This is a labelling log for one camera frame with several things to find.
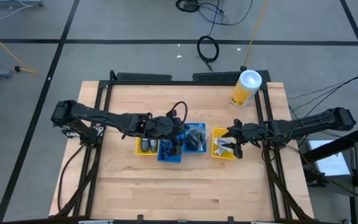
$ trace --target white paper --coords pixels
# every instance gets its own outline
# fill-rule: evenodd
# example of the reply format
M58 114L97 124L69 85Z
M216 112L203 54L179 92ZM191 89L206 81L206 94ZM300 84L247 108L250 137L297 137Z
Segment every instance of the white paper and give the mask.
M309 141L310 150L316 149L322 145L332 142L333 140L312 140ZM320 159L316 161L316 165L320 172L324 172L326 176L335 176L335 175L350 175L349 169L347 168L345 158L343 158L342 153L331 155L327 158Z

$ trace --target wooden tabletop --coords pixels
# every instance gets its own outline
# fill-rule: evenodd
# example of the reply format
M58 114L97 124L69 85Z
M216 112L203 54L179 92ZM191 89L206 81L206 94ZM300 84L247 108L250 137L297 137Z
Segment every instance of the wooden tabletop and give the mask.
M97 87L98 82L83 82L78 102L93 107ZM247 144L242 147L243 159L232 161L211 157L214 127L232 126L235 118L243 123L258 123L255 101L245 108L236 108L230 103L233 88L114 85L109 107L112 113L151 112L153 116L165 116L176 102L185 101L189 108L186 122L206 124L210 137L208 151L183 154L179 164L159 162L157 156L135 155L136 139L126 137L121 140L121 133L108 128L91 218L134 220L143 214L145 220L225 221L228 216L233 216L236 221L274 221L262 150ZM268 92L274 119L291 119L283 84L268 83ZM183 117L183 108L179 106L177 110ZM289 145L296 148L295 141ZM78 138L68 140L62 167L78 148ZM282 149L281 154L289 192L306 214L313 217L299 155L287 148ZM78 186L83 155L84 151L68 166L63 180L62 203L68 201ZM278 189L277 195L280 215L284 218ZM82 202L83 213L86 200ZM50 214L57 212L56 190Z

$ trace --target white lid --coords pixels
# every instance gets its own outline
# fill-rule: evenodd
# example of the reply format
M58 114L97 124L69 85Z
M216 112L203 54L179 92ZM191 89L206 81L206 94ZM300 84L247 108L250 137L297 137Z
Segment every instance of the white lid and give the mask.
M241 73L240 81L244 88L259 89L262 77L254 70L246 70Z

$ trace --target floor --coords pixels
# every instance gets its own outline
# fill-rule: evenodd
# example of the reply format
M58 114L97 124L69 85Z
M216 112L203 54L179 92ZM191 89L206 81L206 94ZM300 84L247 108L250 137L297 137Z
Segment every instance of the floor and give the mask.
M208 34L211 23L198 13L179 11L175 0L44 2L44 7L24 9L0 21L0 39L38 72L0 78L0 202L22 145L29 144L4 221L48 215L67 141L52 128L50 115L58 100L77 99L83 80L107 79L110 69L171 74L174 80L191 80L193 73L209 71L195 43ZM358 0L344 2L358 27ZM250 39L263 3L254 0L239 25L214 27L213 38L229 40L220 45L219 58L211 64L215 72L235 71L244 63L248 42L237 40ZM230 22L238 21L249 4L250 0L221 1ZM16 8L1 6L0 17ZM70 11L73 20L66 25ZM209 11L205 13L213 18ZM97 40L86 44L86 39ZM284 82L288 97L358 75L358 39L340 0L269 1L255 40L248 67L269 70L272 81ZM202 45L201 50L209 56L214 47ZM0 68L15 65L0 47ZM290 104L295 108L313 97L290 100ZM316 102L296 114L305 115ZM338 90L314 112L333 106L350 109L358 128L358 81ZM332 137L314 134L309 138ZM350 218L346 197L321 189L310 189L310 194L316 218L327 222Z

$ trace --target yellow cup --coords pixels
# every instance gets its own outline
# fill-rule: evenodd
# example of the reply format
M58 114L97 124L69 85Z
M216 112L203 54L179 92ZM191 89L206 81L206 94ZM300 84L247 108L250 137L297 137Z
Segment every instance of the yellow cup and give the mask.
M262 77L253 70L246 70L241 73L233 94L230 97L231 103L236 107L245 107L252 99L262 84Z

